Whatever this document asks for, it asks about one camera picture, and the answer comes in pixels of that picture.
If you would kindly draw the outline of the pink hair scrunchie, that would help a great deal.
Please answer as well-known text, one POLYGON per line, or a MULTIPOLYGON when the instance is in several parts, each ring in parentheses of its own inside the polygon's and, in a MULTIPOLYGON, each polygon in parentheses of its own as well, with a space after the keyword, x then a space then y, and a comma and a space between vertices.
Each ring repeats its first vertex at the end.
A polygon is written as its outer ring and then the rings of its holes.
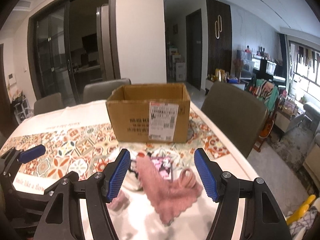
POLYGON ((185 168, 179 175, 178 184, 180 187, 192 189, 196 185, 195 174, 191 168, 185 168))

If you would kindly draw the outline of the white storage boxes hallway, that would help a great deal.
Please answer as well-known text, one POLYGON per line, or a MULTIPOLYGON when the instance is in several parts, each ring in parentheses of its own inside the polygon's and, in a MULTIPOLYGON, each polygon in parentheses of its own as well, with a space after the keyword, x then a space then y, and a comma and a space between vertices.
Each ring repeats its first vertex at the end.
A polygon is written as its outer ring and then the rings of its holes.
POLYGON ((177 48, 167 49, 167 81, 183 82, 187 79, 187 70, 184 56, 177 48))

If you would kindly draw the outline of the white low cabinet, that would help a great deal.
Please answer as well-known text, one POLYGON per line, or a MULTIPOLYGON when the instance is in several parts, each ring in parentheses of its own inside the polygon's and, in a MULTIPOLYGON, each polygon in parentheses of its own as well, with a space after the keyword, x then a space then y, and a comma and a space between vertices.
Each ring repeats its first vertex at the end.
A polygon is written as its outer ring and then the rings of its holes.
MULTIPOLYGON (((214 81, 210 80, 210 79, 206 79, 206 84, 205 84, 205 95, 207 95, 212 87, 212 85, 214 84, 214 81)), ((245 83, 227 83, 225 82, 225 84, 229 84, 232 86, 235 86, 241 90, 245 90, 245 83)))

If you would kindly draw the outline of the clothes-covered wooden chair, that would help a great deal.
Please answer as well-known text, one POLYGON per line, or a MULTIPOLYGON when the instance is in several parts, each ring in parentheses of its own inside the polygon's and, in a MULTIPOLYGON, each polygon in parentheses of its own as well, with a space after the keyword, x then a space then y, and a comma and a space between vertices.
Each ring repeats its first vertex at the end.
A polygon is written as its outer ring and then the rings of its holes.
POLYGON ((263 143, 270 136, 274 126, 276 111, 279 105, 279 89, 271 80, 253 77, 246 86, 245 91, 252 94, 267 108, 267 117, 264 126, 253 146, 257 152, 260 152, 263 143))

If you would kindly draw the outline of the white black patterned cloth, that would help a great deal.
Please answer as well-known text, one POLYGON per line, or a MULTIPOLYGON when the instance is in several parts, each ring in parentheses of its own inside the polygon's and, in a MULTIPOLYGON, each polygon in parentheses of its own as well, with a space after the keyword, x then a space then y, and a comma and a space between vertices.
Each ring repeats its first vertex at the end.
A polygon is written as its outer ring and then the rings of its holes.
POLYGON ((129 191, 140 191, 142 189, 141 182, 138 178, 138 171, 137 171, 137 157, 143 158, 145 156, 151 157, 151 152, 147 154, 144 153, 137 153, 133 156, 130 160, 130 166, 122 183, 122 187, 129 191))

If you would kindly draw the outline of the grey sofa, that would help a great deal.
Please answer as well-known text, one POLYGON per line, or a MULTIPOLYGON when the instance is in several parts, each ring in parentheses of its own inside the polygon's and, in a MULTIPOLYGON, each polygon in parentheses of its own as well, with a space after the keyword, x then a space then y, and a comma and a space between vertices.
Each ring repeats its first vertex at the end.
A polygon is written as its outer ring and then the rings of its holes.
POLYGON ((303 106, 305 115, 311 120, 312 141, 303 162, 317 189, 319 190, 319 107, 311 102, 303 106))

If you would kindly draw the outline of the white shelf rack left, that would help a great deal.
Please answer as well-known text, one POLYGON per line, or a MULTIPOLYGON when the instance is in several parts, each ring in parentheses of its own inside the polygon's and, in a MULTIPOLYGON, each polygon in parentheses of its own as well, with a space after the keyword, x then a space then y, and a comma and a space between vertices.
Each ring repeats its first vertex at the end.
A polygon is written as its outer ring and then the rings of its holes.
POLYGON ((13 100, 11 105, 18 124, 34 116, 34 110, 29 106, 28 100, 23 94, 13 100))

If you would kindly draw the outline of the brown cardboard box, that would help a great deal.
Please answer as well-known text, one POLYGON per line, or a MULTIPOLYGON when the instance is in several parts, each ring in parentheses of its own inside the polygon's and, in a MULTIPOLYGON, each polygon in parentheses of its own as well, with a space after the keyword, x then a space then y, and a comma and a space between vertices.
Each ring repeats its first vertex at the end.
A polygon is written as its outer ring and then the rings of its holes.
POLYGON ((187 141, 190 96, 183 83, 123 85, 106 107, 118 141, 187 141))

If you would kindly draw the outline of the black piano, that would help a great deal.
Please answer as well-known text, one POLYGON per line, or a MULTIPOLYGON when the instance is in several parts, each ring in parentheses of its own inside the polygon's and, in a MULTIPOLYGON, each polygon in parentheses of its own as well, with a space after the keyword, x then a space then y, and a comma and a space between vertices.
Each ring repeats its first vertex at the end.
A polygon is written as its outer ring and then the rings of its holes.
POLYGON ((286 86, 287 70, 282 64, 255 56, 253 75, 258 79, 271 80, 276 85, 286 86))

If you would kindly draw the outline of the dark chair right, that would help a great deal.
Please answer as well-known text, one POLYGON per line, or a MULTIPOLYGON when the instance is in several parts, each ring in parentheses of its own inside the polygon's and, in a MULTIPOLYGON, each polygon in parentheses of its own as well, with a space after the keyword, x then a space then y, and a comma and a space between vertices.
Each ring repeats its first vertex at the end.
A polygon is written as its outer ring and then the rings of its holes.
POLYGON ((247 158, 267 117, 267 108, 253 95, 235 86, 215 82, 201 111, 247 158))

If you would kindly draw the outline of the grey chair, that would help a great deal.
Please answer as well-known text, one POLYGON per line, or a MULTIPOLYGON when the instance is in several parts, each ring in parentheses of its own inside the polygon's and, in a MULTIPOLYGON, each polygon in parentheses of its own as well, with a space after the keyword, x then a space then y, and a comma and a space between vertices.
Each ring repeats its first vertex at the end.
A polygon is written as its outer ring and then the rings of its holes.
POLYGON ((34 103, 34 115, 49 113, 64 108, 61 93, 55 93, 34 103))
POLYGON ((101 81, 93 84, 85 85, 82 103, 89 103, 97 100, 106 100, 112 92, 122 85, 130 85, 131 80, 128 78, 101 81))

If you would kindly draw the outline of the pink knitted cloth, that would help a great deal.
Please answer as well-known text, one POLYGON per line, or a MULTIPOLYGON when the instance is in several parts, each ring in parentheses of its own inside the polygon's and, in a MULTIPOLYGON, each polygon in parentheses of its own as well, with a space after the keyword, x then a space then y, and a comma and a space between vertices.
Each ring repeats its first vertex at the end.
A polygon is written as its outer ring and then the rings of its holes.
POLYGON ((151 157, 137 157, 136 161, 142 189, 135 192, 146 194, 162 224, 170 225, 200 197, 203 187, 197 181, 192 189, 183 188, 178 184, 179 176, 172 181, 164 180, 152 163, 151 157))

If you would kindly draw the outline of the grey chair middle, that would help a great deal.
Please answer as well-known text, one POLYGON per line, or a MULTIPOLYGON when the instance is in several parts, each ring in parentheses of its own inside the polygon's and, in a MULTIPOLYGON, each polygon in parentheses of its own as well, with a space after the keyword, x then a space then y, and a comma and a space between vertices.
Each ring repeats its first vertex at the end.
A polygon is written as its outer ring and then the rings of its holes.
POLYGON ((93 84, 85 85, 82 103, 89 103, 97 100, 106 100, 112 92, 122 85, 130 85, 131 80, 128 78, 101 81, 93 84))

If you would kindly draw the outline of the pink cartoon tissue pack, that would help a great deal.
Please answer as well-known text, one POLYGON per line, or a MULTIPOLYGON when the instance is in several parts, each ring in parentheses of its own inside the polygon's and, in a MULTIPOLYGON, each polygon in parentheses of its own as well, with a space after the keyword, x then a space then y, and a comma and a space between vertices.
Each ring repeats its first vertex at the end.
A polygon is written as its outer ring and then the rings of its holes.
POLYGON ((164 180, 172 181, 172 163, 170 157, 151 157, 151 161, 164 180))

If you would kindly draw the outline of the yellow toy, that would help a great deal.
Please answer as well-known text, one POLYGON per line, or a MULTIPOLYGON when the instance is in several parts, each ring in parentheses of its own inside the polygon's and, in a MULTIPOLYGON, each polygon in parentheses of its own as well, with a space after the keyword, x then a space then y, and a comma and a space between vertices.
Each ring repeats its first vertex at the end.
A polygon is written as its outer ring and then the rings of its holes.
POLYGON ((298 221, 301 219, 305 213, 310 208, 311 204, 315 201, 316 195, 312 194, 308 196, 308 198, 303 202, 303 204, 291 215, 286 219, 287 225, 291 225, 293 222, 298 221))

